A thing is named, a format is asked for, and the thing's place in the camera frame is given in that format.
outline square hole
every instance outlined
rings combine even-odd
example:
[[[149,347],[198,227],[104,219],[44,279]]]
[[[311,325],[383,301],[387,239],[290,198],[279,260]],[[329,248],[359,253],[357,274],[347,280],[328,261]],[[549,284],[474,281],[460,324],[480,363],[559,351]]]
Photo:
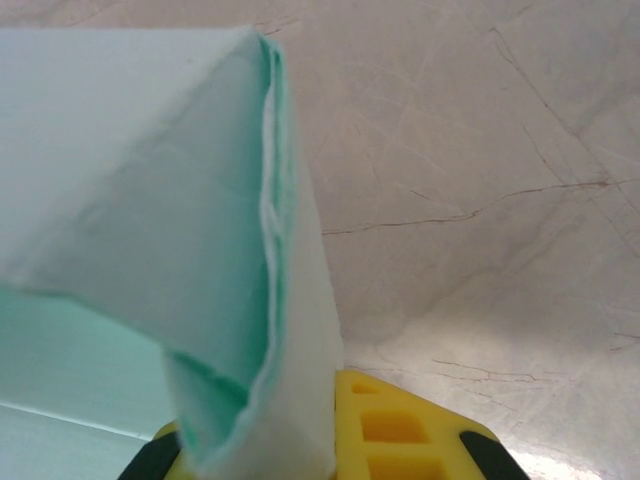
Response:
[[[367,464],[371,480],[449,480],[437,459],[372,455]]]
[[[402,411],[372,410],[361,417],[365,442],[429,443],[420,421]]]

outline mint green sheet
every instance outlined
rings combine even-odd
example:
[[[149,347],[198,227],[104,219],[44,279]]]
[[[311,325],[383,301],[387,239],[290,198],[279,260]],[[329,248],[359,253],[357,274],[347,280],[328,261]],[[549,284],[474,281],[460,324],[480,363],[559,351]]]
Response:
[[[63,298],[134,329],[203,478],[326,479],[342,354],[278,45],[4,31],[0,58],[0,324]]]

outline marble surface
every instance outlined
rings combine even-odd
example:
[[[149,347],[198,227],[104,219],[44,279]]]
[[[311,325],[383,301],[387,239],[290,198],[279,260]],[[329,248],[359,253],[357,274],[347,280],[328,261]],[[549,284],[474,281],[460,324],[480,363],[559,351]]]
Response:
[[[638,0],[0,0],[1,26],[253,23],[289,55],[350,366],[533,479],[640,470]]]

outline white surface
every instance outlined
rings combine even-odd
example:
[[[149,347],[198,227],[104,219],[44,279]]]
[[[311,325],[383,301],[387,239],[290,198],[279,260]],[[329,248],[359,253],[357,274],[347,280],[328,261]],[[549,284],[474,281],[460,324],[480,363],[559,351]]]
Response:
[[[280,38],[347,361],[484,422],[534,479],[634,480],[638,8],[4,0],[0,23]]]

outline yellow plastic base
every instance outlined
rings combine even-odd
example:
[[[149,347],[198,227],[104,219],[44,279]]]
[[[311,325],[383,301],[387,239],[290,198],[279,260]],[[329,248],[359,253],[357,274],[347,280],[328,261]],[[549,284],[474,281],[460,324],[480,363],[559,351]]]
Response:
[[[456,413],[361,372],[336,377],[336,480],[484,480],[463,431],[497,441]]]

